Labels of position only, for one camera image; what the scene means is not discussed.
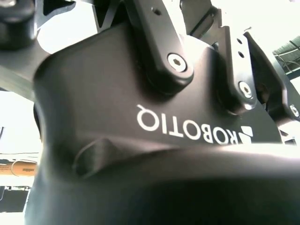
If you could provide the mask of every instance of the bolt head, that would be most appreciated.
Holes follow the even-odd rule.
[[[240,91],[243,93],[243,95],[246,98],[252,98],[251,89],[250,89],[249,85],[246,82],[241,81],[239,83],[239,88],[240,88]]]
[[[291,111],[292,111],[292,113],[294,114],[295,117],[300,116],[298,109],[294,105],[290,105],[290,109],[291,109]]]
[[[184,59],[177,54],[169,54],[168,62],[177,72],[183,72],[187,68],[187,64]]]

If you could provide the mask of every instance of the robotiq logo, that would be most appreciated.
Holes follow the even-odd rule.
[[[209,124],[197,124],[192,120],[186,120],[182,126],[178,125],[177,117],[172,116],[172,127],[167,127],[167,116],[162,113],[158,116],[150,109],[146,109],[141,105],[137,105],[140,109],[137,114],[137,122],[146,131],[156,131],[161,124],[161,131],[165,135],[171,135],[175,137],[187,137],[191,140],[203,140],[207,143],[225,144],[250,144],[251,137],[253,137],[253,131],[251,127],[241,126],[242,132],[231,131],[228,129],[222,129],[221,127],[212,127]]]

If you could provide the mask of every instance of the black metal bracket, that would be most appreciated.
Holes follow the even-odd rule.
[[[300,96],[297,90],[273,54],[264,50],[250,32],[246,32],[245,36],[249,42],[255,84],[264,86],[267,92],[264,103],[269,115],[278,126],[300,121]]]
[[[35,0],[36,4],[36,25],[39,29],[45,22],[55,15],[72,10],[76,2],[64,0]]]
[[[220,54],[218,97],[229,111],[241,114],[255,108],[257,102],[248,41],[223,25],[223,13],[221,9],[216,11],[213,25],[201,40]]]
[[[178,93],[191,83],[194,69],[164,3],[162,0],[124,2],[148,79],[163,93]]]
[[[211,0],[181,0],[180,8],[187,34],[195,38],[201,38],[214,22]]]

